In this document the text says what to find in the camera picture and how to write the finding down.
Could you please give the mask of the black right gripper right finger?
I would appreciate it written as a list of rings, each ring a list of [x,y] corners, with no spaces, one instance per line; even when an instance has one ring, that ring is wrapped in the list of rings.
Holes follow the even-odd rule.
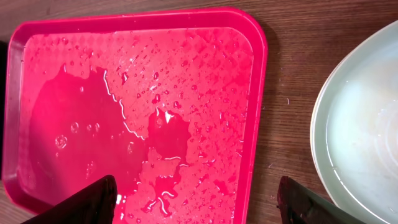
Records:
[[[280,179],[277,202],[283,224],[364,224],[288,176]]]

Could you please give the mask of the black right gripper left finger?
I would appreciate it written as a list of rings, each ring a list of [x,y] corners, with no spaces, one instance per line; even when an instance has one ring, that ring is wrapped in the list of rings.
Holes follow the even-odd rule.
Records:
[[[23,224],[112,224],[117,196],[115,178],[106,175]]]

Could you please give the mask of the light blue plate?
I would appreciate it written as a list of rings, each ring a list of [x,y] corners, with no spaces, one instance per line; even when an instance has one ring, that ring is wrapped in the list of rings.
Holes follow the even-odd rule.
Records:
[[[337,207],[365,223],[397,222],[397,23],[331,72],[312,113],[318,176]]]

